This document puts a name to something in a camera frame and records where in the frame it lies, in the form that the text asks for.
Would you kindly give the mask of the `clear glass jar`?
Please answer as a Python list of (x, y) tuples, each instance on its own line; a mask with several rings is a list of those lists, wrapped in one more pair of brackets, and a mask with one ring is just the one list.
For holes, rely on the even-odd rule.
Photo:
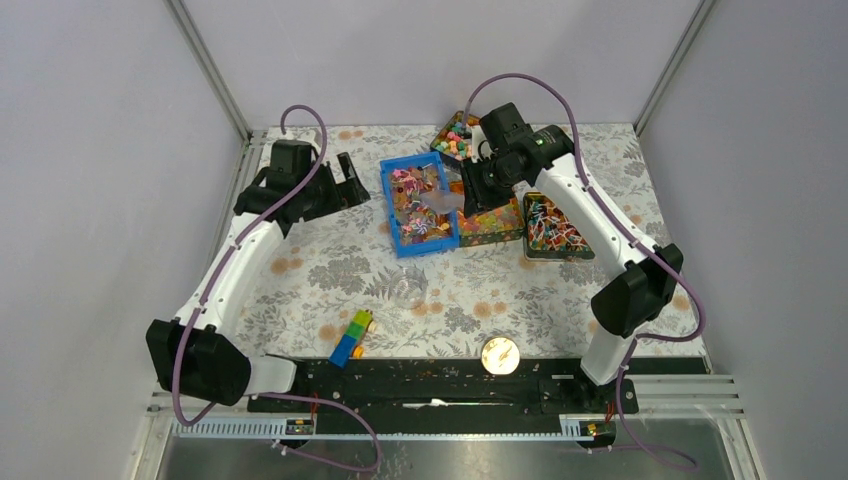
[(416, 267), (401, 267), (393, 272), (388, 282), (388, 299), (404, 309), (421, 306), (427, 296), (428, 280)]

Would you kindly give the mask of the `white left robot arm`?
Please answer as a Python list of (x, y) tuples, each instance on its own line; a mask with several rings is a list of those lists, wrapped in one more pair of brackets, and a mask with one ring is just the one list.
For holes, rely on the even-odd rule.
[(337, 156), (336, 181), (317, 146), (277, 140), (270, 163), (238, 195), (223, 244), (201, 283), (171, 320), (155, 320), (146, 343), (160, 386), (215, 404), (232, 406), (245, 396), (271, 392), (288, 411), (309, 401), (310, 385), (294, 361), (247, 356), (232, 335), (261, 271), (298, 222), (324, 217), (369, 201), (347, 152)]

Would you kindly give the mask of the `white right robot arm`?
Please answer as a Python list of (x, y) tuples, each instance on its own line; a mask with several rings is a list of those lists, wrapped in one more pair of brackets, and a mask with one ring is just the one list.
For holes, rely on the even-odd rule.
[(577, 405), (597, 412), (613, 398), (610, 382), (637, 331), (671, 301), (683, 254), (660, 246), (611, 200), (579, 161), (575, 134), (557, 125), (535, 130), (512, 103), (463, 133), (474, 148), (461, 164), (465, 215), (505, 205), (525, 181), (566, 215), (604, 268), (608, 282), (590, 302), (599, 329), (581, 360), (585, 377), (573, 386)]

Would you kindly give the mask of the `blue plastic bin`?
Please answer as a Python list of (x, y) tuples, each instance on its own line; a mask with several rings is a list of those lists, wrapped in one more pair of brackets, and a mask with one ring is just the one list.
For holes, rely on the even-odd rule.
[(439, 214), (425, 204), (425, 193), (448, 191), (449, 184), (436, 152), (379, 162), (388, 208), (388, 224), (399, 258), (428, 255), (459, 247), (458, 217)]

